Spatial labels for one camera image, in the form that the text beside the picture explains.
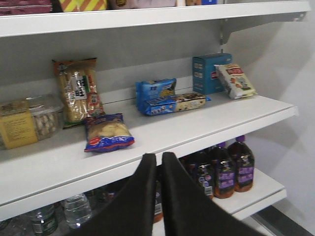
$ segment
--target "blue snack bag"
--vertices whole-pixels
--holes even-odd
[[[84,152],[108,152],[126,148],[134,143],[123,121],[123,114],[99,115],[84,120],[87,145]]]
[[[146,100],[175,94],[176,79],[136,82],[136,100],[139,111]]]

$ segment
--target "snack bag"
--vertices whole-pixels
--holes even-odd
[[[84,118],[104,113],[96,90],[95,64],[96,59],[54,63],[64,103],[64,128],[83,124]]]
[[[215,65],[219,79],[230,98],[238,99],[257,94],[238,64]]]
[[[188,111],[205,105],[210,98],[197,92],[159,97],[144,102],[142,113],[149,116]]]
[[[126,148],[134,143],[123,121],[123,114],[99,115],[84,120],[87,145],[84,152],[107,152]]]
[[[175,94],[176,79],[136,82],[136,100],[139,111],[143,109],[143,102],[158,97]]]

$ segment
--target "purple bottle cap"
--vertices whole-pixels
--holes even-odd
[[[245,135],[241,135],[241,136],[237,137],[236,141],[241,142],[241,143],[244,142],[245,141]]]
[[[225,142],[219,143],[219,144],[217,144],[217,146],[220,148],[223,148],[223,147],[225,147]]]

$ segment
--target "white shelf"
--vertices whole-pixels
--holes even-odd
[[[286,197],[284,186],[276,182],[258,169],[254,173],[254,186],[248,192],[235,192],[230,198],[213,201],[239,220],[276,203]],[[159,221],[153,225],[153,236],[164,236],[164,223]]]
[[[159,165],[165,151],[181,157],[297,115],[295,106],[258,95],[231,100],[222,92],[211,99],[200,109],[155,117],[134,105],[108,106],[107,113],[123,112],[136,141],[111,153],[84,153],[82,126],[0,151],[0,221],[127,177],[144,153],[155,153]]]
[[[308,0],[0,17],[0,37],[310,11]]]

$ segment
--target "blue cookie package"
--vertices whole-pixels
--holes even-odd
[[[176,78],[136,82],[136,105],[139,111],[143,110],[146,100],[175,94]]]
[[[156,116],[197,109],[205,105],[206,101],[210,101],[210,98],[203,94],[183,93],[144,101],[140,111],[149,116]]]

